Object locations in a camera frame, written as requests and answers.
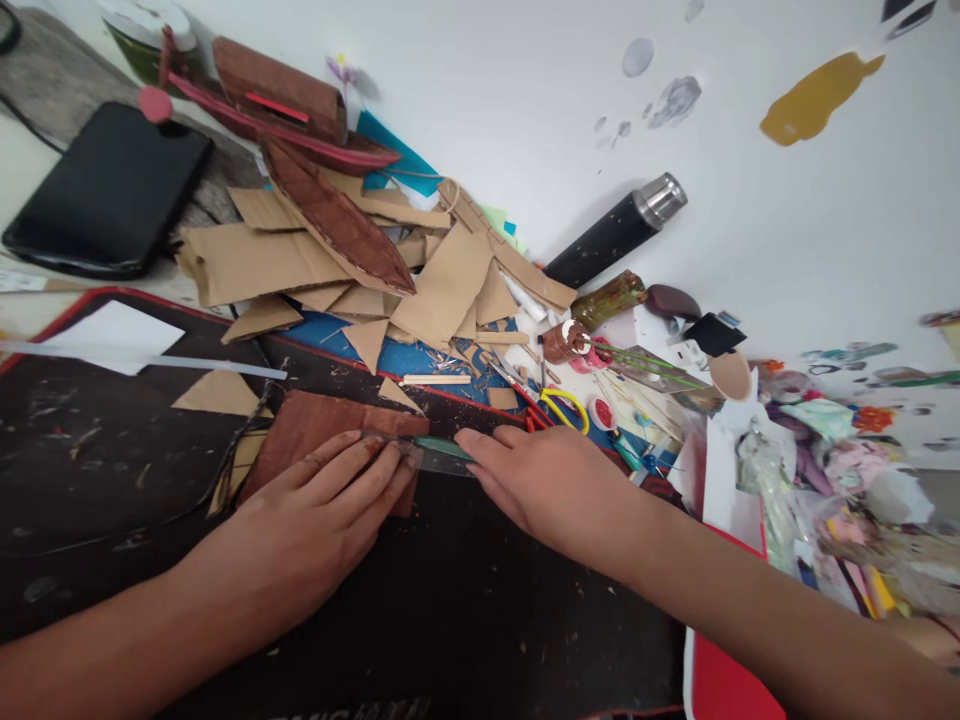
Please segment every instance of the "thermos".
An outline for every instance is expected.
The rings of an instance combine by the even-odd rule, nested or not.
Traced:
[[[680,183],[664,173],[614,205],[543,271],[557,282],[579,288],[663,230],[686,204]]]

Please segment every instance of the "finger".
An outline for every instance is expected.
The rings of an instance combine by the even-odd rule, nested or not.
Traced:
[[[454,440],[470,457],[494,475],[505,475],[513,464],[510,448],[489,435],[464,428],[456,434]]]
[[[310,505],[330,502],[363,470],[370,458],[380,452],[383,442],[380,437],[366,437],[347,448],[300,488],[299,497]]]
[[[290,492],[302,487],[310,478],[316,475],[348,447],[360,439],[362,435],[360,430],[350,430],[349,432],[334,435],[323,445],[311,452],[300,462],[291,465],[267,485],[260,492]]]
[[[493,437],[508,448],[515,448],[530,439],[530,433],[513,425],[501,425],[493,431]]]
[[[510,494],[500,481],[497,480],[489,471],[479,465],[467,465],[467,469],[477,476],[483,491],[493,500],[494,504],[503,511],[503,514],[513,520],[524,532],[529,533],[530,528],[527,523],[527,517],[520,507],[517,499]]]
[[[397,500],[400,499],[403,491],[410,484],[416,469],[417,463],[414,458],[406,457],[403,459],[384,491],[367,506],[367,509],[350,526],[350,535],[356,538],[356,542],[362,542],[363,539],[377,533],[380,526],[383,525],[383,521],[387,519],[387,515],[390,514],[390,510],[397,504]]]
[[[337,514],[342,527],[351,525],[383,494],[402,459],[399,446],[390,443],[363,475],[330,501],[330,510]]]

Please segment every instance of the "forearm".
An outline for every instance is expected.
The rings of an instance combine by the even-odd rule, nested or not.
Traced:
[[[960,685],[869,620],[643,496],[626,583],[814,717],[956,717]]]
[[[249,647],[162,575],[0,648],[0,717],[149,717]]]

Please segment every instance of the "blue paper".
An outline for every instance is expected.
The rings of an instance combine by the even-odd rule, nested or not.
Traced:
[[[381,172],[367,175],[363,179],[363,187],[367,190],[381,190],[385,188],[388,178],[381,173],[389,173],[391,170],[404,170],[406,172],[423,173],[425,175],[438,174],[426,160],[417,155],[410,146],[387,130],[379,120],[366,110],[360,113],[360,120],[357,122],[357,132],[403,155],[399,161],[393,165],[388,165]],[[424,197],[433,195],[437,190],[437,185],[442,182],[439,178],[422,178],[416,175],[401,175],[399,173],[397,174],[397,179]]]

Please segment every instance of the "phone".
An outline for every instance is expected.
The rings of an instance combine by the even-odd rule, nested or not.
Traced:
[[[142,277],[200,179],[211,140],[101,105],[3,234],[17,257],[83,277]]]

